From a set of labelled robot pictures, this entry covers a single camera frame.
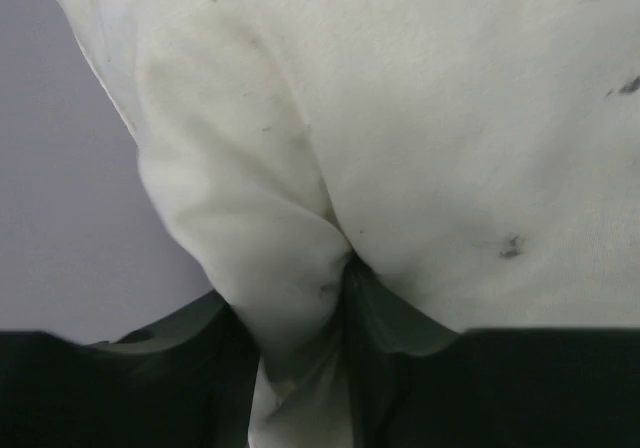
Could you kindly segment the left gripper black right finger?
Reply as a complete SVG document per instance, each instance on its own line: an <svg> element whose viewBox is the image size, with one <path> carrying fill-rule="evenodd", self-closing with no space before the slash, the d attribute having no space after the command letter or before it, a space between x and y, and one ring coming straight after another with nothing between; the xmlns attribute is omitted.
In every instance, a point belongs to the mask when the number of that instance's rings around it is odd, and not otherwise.
<svg viewBox="0 0 640 448"><path fill-rule="evenodd" d="M455 333L344 272L345 354L358 447L635 447L635 329Z"/></svg>

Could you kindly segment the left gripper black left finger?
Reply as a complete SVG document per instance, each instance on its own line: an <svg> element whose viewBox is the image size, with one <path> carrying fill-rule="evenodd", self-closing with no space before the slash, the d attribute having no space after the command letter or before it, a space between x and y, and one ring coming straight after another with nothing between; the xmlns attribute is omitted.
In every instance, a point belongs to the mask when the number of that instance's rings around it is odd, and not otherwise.
<svg viewBox="0 0 640 448"><path fill-rule="evenodd" d="M5 447L243 447L259 354L215 292L116 341L1 335Z"/></svg>

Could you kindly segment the white pillow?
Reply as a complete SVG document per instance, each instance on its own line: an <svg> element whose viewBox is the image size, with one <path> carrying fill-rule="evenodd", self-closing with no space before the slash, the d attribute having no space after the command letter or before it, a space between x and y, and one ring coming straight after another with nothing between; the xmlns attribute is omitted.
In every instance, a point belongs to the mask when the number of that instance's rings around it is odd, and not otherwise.
<svg viewBox="0 0 640 448"><path fill-rule="evenodd" d="M358 255L445 327L639 324L639 0L56 0L261 352L253 447L348 447Z"/></svg>

